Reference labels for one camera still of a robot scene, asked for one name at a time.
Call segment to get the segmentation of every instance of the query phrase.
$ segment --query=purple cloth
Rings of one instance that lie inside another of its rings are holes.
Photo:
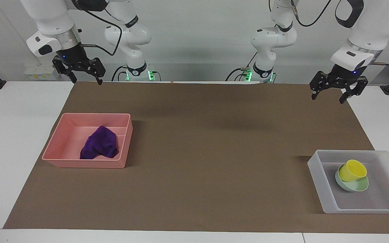
[[[98,155],[113,158],[118,154],[116,135],[104,126],[100,126],[86,140],[85,146],[80,151],[81,160],[91,160]]]

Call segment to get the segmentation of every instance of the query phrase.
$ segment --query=translucent gray container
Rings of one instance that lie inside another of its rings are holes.
[[[350,159],[367,168],[364,192],[347,192],[335,181],[337,169]],[[308,165],[325,213],[389,214],[389,152],[317,150]]]

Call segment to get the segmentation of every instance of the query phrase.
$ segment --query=pink bin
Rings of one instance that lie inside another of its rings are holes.
[[[86,140],[99,126],[116,134],[119,153],[114,158],[79,159]],[[61,168],[124,168],[132,132],[130,114],[64,113],[42,159]]]

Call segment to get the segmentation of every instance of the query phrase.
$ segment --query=brown mat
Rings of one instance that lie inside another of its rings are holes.
[[[124,169],[37,160],[4,228],[389,233],[389,215],[324,214],[316,149],[372,150],[339,90],[77,83],[64,112],[130,113]]]

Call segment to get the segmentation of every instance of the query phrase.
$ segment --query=yellow cup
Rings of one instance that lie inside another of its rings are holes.
[[[351,182],[367,175],[366,167],[358,160],[348,160],[338,171],[340,179],[344,182]]]

